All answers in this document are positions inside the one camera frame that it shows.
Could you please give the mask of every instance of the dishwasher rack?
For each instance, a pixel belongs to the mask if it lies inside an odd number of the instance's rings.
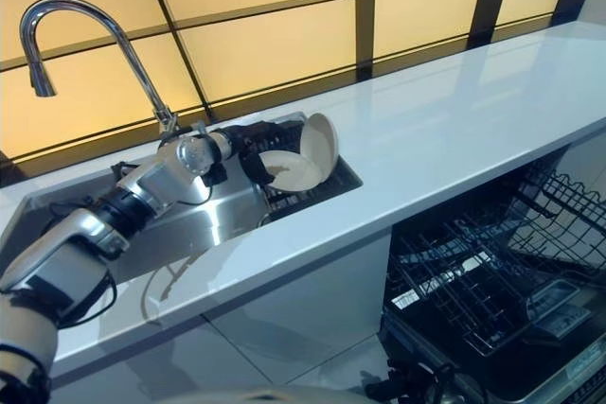
[[[507,206],[479,203],[431,230],[396,235],[391,303],[433,305],[482,356],[529,332],[563,337],[589,312],[568,302],[601,286],[605,226],[599,194],[536,166]]]

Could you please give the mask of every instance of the floor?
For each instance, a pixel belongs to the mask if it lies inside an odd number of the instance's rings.
[[[377,336],[372,336],[290,383],[363,395],[365,385],[387,378],[387,369],[387,355]]]

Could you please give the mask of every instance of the countertop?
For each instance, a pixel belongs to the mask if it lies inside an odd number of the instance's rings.
[[[170,283],[165,271],[119,285],[115,307],[60,333],[53,376],[598,131],[606,126],[605,60],[606,27],[576,22],[253,114],[266,120],[296,111],[327,115],[363,186],[211,248],[171,283],[168,296],[162,297]],[[150,155],[156,146],[0,189],[0,230],[32,191]]]

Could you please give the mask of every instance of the dish rack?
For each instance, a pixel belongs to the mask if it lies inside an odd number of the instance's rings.
[[[262,153],[267,150],[287,150],[299,153],[299,143],[305,117],[302,119],[286,118],[286,121],[279,122],[281,128],[273,134],[264,134],[253,138],[250,145],[251,150],[256,153]],[[337,164],[330,177],[310,190],[290,193],[264,185],[261,187],[261,191],[267,202],[269,212],[259,224],[279,220],[303,208],[326,201],[361,185],[362,181],[341,157],[337,160]]]
[[[598,193],[535,166],[512,194],[392,240],[391,304],[433,305],[485,357],[514,339],[563,338],[590,315],[575,295],[600,287],[606,267]]]

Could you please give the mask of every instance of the faucet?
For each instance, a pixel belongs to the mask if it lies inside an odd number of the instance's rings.
[[[53,97],[57,94],[46,73],[42,55],[36,43],[36,27],[48,13],[61,9],[77,11],[90,16],[102,23],[109,30],[150,99],[150,103],[153,106],[153,114],[160,122],[160,132],[167,134],[177,130],[177,115],[170,111],[169,107],[164,104],[158,95],[124,30],[107,13],[83,0],[39,0],[31,5],[21,18],[19,35],[21,37],[21,45],[26,53],[27,65],[29,66],[29,79],[31,86],[36,91],[36,95],[38,97]]]

